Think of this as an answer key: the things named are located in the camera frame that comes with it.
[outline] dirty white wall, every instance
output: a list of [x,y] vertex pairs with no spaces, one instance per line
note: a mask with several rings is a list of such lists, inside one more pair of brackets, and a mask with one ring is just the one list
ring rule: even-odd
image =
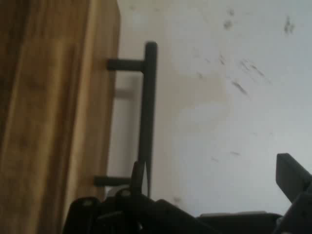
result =
[[[312,1],[118,3],[119,57],[159,45],[152,198],[193,215],[283,214],[276,154],[312,171]],[[130,175],[140,86],[140,74],[118,74],[110,175]]]

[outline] wood grain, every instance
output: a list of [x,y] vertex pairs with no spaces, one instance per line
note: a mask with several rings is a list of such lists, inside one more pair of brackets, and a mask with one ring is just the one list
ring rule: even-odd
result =
[[1,1],[0,15],[14,22],[0,22],[0,233],[61,233],[74,199],[104,195],[118,6]]

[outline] dark spot on wall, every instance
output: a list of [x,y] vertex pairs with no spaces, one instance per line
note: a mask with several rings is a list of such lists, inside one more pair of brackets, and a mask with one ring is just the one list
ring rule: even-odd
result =
[[175,202],[175,203],[180,203],[181,200],[182,200],[182,199],[181,199],[180,197],[174,196],[174,202]]
[[229,16],[234,16],[235,15],[235,12],[234,12],[234,10],[233,9],[228,9],[228,15]]
[[225,65],[224,57],[222,55],[219,56],[219,61],[222,65]]
[[260,72],[256,66],[251,65],[250,67],[253,68],[253,69],[255,69],[255,71],[256,71],[259,75],[261,75],[262,77],[264,76],[264,74],[263,74],[262,72]]
[[247,91],[246,91],[239,83],[237,83],[237,82],[235,82],[235,81],[232,81],[231,83],[232,83],[232,85],[234,85],[242,94],[248,96]]
[[233,26],[233,24],[232,24],[232,21],[230,21],[230,20],[226,20],[223,23],[223,27],[224,27],[225,30],[229,30],[232,26]]
[[234,156],[240,156],[240,153],[235,152],[235,151],[231,151],[230,154],[231,154],[231,155],[234,155]]
[[286,17],[286,22],[285,22],[285,26],[284,26],[284,32],[286,35],[288,35],[289,33],[292,34],[293,30],[294,30],[295,25],[293,23],[291,23],[291,18],[289,16]]
[[201,74],[200,72],[197,72],[197,76],[200,80],[203,80],[204,79],[204,76],[203,74]]
[[215,157],[212,157],[212,158],[211,158],[211,161],[216,162],[216,163],[219,163],[219,159],[217,159],[217,158],[215,158]]
[[246,66],[246,61],[242,60],[239,62],[239,64],[241,65],[241,67],[243,69],[245,69],[246,71],[250,71],[250,69]]

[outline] black bracket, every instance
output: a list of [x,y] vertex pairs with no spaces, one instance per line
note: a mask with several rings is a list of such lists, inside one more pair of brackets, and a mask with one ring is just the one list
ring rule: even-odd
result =
[[[157,44],[155,42],[148,42],[145,44],[144,60],[109,59],[107,61],[107,69],[109,71],[139,71],[143,73],[140,133],[137,160],[146,164],[148,194],[150,194],[151,186],[156,68]],[[94,185],[97,187],[118,186],[124,184],[130,184],[130,178],[96,176],[94,180]]]

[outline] black plastic object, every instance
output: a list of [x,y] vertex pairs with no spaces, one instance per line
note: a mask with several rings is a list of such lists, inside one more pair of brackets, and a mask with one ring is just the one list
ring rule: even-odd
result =
[[[145,44],[144,60],[109,59],[107,69],[110,71],[140,71],[143,73],[143,88],[141,101],[140,133],[138,144],[138,161],[146,164],[148,194],[151,186],[152,147],[154,129],[154,109],[156,92],[156,68],[157,68],[157,44],[148,42]],[[95,185],[108,186],[105,181],[109,176],[97,176]],[[114,178],[116,185],[124,184],[124,178]]]
[[112,177],[112,176],[95,176],[94,185],[97,187],[105,186],[119,186],[124,184],[130,184],[131,179],[127,177]]
[[95,211],[100,204],[95,197],[85,197],[75,200],[68,211],[63,234],[92,233]]
[[198,220],[214,227],[222,234],[271,234],[276,228],[277,219],[280,217],[279,214],[250,212],[201,215]]
[[301,193],[281,219],[273,234],[312,233],[312,194]]
[[276,182],[289,201],[293,202],[300,193],[307,190],[312,176],[290,154],[278,154]]

